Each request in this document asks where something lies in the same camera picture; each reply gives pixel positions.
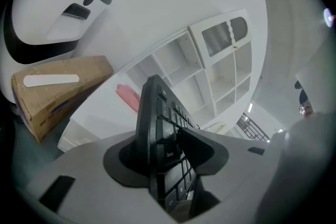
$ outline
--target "pink object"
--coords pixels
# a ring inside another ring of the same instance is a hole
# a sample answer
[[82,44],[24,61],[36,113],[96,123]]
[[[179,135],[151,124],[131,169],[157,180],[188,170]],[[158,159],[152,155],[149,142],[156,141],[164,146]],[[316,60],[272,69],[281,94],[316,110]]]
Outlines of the pink object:
[[140,96],[129,86],[118,84],[115,91],[136,113],[139,111]]

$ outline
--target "keyboard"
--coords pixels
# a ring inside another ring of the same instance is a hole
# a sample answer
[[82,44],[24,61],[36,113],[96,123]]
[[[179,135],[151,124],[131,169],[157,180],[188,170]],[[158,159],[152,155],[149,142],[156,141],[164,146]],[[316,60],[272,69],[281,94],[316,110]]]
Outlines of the keyboard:
[[196,124],[166,83],[148,78],[142,88],[135,144],[138,168],[150,178],[150,193],[171,212],[195,180],[195,172],[181,150],[180,130]]

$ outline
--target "ceiling light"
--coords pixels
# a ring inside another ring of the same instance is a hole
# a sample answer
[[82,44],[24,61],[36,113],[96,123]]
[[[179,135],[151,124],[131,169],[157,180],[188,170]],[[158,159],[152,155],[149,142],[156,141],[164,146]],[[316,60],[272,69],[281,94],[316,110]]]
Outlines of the ceiling light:
[[329,26],[332,27],[335,17],[331,14],[330,10],[326,8],[323,12],[324,21]]
[[252,106],[253,106],[253,104],[251,103],[250,106],[249,106],[249,108],[248,108],[248,113],[251,113]]

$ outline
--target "cabinet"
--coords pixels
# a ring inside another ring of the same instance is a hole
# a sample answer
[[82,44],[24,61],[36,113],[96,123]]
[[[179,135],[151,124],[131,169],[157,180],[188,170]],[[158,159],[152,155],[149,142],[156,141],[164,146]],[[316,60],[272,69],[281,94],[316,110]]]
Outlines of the cabinet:
[[200,127],[249,91],[251,34],[245,10],[221,14],[182,29],[119,71],[141,94],[158,74]]

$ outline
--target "brown box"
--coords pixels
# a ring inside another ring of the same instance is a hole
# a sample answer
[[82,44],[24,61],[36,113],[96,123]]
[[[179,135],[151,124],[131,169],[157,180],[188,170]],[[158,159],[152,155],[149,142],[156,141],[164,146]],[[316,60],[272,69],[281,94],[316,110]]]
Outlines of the brown box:
[[[23,79],[33,74],[76,74],[79,82],[26,87]],[[81,104],[113,74],[105,56],[49,62],[12,75],[12,90],[21,117],[37,141]]]

